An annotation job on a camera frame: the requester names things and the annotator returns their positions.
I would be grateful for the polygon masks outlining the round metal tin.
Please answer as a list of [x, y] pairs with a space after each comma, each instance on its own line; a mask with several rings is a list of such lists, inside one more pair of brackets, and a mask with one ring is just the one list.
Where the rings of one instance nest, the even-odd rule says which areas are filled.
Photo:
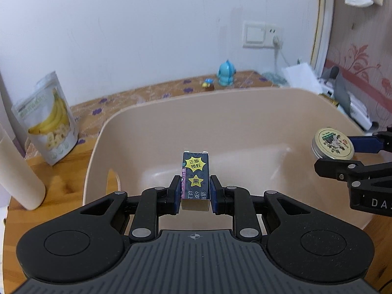
[[355, 154], [349, 137], [331, 127], [317, 130], [312, 151], [318, 159], [351, 160]]

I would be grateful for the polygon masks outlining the dark blue card box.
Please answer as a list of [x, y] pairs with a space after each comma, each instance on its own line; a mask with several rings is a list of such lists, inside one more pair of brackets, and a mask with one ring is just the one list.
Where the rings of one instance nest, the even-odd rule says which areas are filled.
[[184, 151], [181, 176], [182, 209], [208, 212], [210, 207], [208, 152]]

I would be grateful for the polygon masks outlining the white blood pressure monitor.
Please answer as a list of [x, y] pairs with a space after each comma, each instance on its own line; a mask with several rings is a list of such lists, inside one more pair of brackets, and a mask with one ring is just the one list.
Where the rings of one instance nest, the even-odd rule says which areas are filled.
[[[334, 99], [333, 97], [333, 84], [331, 82], [327, 82], [324, 79], [319, 79], [319, 83], [322, 86], [322, 94], [326, 96], [327, 98], [331, 99], [332, 103], [334, 106], [340, 110], [340, 112], [344, 113], [347, 115], [342, 107], [339, 105], [339, 103]], [[370, 119], [370, 116], [368, 114], [368, 110], [359, 99], [357, 99], [346, 87], [346, 90], [349, 93], [349, 96], [351, 98], [351, 117], [347, 115], [347, 117], [351, 118], [363, 131], [367, 132], [369, 131], [372, 126], [373, 122]]]

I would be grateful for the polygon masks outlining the grey pressure cuff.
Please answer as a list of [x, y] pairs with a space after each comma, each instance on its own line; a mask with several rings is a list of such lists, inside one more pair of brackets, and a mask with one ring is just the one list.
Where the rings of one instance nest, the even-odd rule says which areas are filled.
[[333, 84], [334, 99], [339, 103], [344, 112], [351, 117], [351, 98], [346, 90], [345, 79], [340, 72], [340, 68], [333, 66], [325, 70], [321, 78]]

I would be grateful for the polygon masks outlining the beige plastic storage basket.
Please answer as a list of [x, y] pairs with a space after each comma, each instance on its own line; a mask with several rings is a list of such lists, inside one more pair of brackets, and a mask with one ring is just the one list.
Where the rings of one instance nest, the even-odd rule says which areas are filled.
[[364, 228], [372, 216], [349, 207], [345, 183], [314, 171], [312, 140], [324, 127], [361, 133], [325, 99], [301, 89], [224, 90], [130, 106], [100, 131], [83, 201], [105, 195], [110, 171], [129, 195], [167, 186], [181, 172], [185, 151], [206, 151], [211, 174], [225, 186], [253, 195], [276, 190]]

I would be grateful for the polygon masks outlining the white paper sheet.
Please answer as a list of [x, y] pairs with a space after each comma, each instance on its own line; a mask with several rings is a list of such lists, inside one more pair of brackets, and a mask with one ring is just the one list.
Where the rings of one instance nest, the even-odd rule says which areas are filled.
[[322, 93], [322, 86], [308, 63], [301, 63], [282, 69], [289, 87], [309, 91], [316, 95]]

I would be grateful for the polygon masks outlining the small mushroom toy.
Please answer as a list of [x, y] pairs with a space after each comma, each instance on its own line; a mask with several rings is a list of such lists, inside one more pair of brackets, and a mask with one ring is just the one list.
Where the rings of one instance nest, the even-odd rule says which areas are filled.
[[206, 78], [205, 81], [202, 83], [201, 87], [206, 91], [212, 91], [215, 89], [214, 87], [214, 79], [213, 78]]

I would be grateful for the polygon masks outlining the blue cartoon figurine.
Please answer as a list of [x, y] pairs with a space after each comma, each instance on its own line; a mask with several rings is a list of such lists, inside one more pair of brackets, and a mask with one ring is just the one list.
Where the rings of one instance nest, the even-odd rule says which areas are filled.
[[219, 84], [223, 87], [232, 85], [235, 74], [236, 68], [234, 67], [234, 64], [229, 60], [225, 61], [218, 69], [217, 77]]

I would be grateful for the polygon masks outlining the cream thermos bottle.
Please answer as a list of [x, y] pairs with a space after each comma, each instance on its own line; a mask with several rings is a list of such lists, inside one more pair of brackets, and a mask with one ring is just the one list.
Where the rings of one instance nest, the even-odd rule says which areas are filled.
[[1, 186], [25, 209], [38, 208], [46, 195], [44, 183], [21, 156], [1, 127]]

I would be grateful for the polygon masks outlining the banana chips pouch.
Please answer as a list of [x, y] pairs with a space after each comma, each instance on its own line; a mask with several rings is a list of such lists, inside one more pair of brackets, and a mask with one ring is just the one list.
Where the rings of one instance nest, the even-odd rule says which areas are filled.
[[39, 80], [34, 92], [12, 107], [37, 151], [49, 165], [63, 159], [78, 141], [78, 127], [56, 72]]

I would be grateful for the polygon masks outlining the white wall switch socket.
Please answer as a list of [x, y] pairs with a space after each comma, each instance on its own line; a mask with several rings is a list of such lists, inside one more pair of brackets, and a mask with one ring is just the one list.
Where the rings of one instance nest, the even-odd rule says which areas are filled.
[[242, 41], [244, 48], [279, 48], [283, 42], [283, 28], [270, 23], [245, 21]]

